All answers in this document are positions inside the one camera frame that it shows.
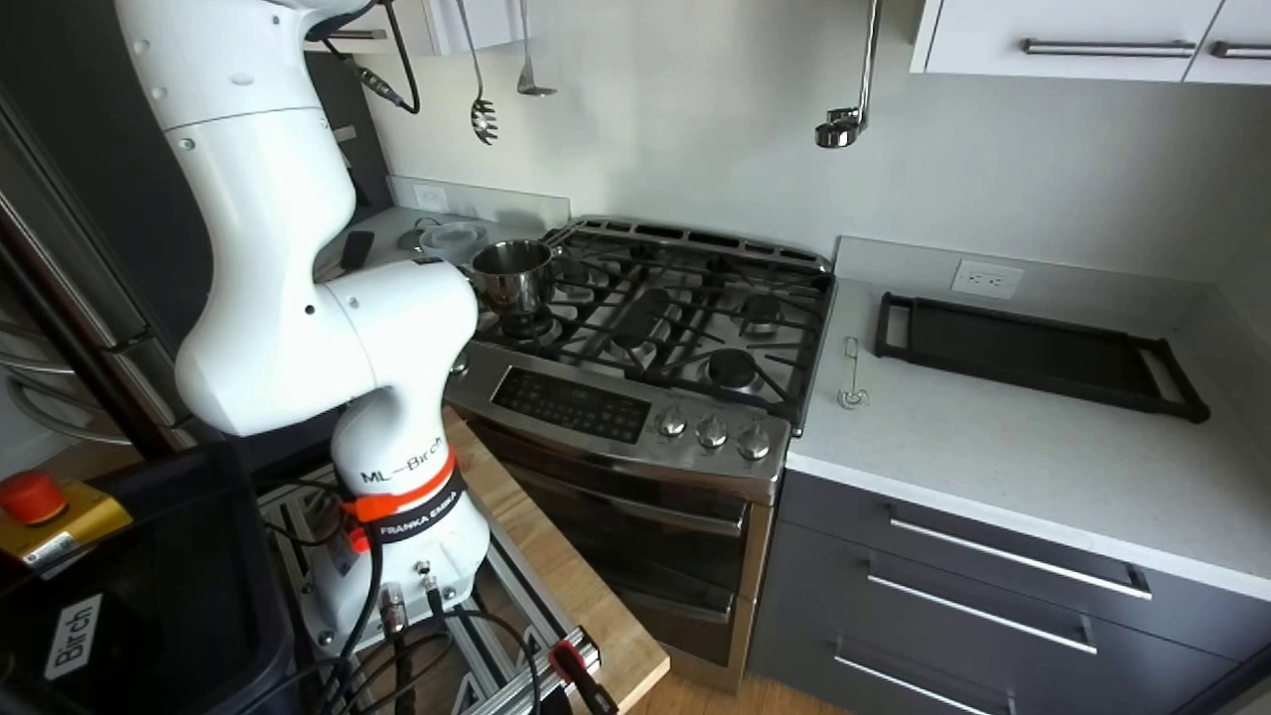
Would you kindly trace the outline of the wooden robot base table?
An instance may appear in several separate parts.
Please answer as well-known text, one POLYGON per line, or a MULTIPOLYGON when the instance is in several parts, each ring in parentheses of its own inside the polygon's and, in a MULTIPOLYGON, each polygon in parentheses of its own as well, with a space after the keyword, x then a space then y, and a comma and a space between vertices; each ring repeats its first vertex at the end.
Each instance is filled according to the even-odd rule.
POLYGON ((317 715, 631 715, 672 654, 620 603, 508 476, 460 412, 447 412, 456 476, 493 527, 477 591, 407 635, 370 629, 370 648, 339 660, 313 642, 302 673, 317 715))

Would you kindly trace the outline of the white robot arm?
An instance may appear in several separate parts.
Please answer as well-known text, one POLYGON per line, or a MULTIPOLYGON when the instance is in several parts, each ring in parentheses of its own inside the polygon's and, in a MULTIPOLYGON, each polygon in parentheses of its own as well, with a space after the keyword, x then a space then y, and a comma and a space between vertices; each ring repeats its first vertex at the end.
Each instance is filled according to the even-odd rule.
POLYGON ((202 210, 210 293, 177 359, 185 405, 236 437, 331 419, 347 531, 306 575, 306 624, 365 648, 432 597, 469 597, 490 523, 453 482, 440 392, 477 330, 449 264, 321 284, 355 182, 306 41, 370 0, 116 0, 159 130, 202 210))

